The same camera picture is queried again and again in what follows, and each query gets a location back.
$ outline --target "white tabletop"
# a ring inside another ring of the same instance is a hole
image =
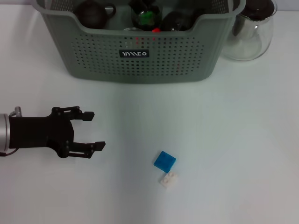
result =
[[[115,84],[68,74],[40,14],[0,6],[0,112],[94,111],[75,141],[89,159],[49,148],[0,158],[1,224],[298,224],[299,12],[278,12],[269,51],[220,58],[207,80]],[[169,190],[153,166],[177,158]]]

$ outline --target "perforated basket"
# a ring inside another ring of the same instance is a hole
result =
[[[245,0],[164,0],[163,15],[176,8],[204,7],[188,31],[124,31],[132,27],[128,0],[110,0],[116,15],[106,29],[89,29],[72,13],[82,0],[32,0],[71,75],[125,83],[174,83],[211,75]]]

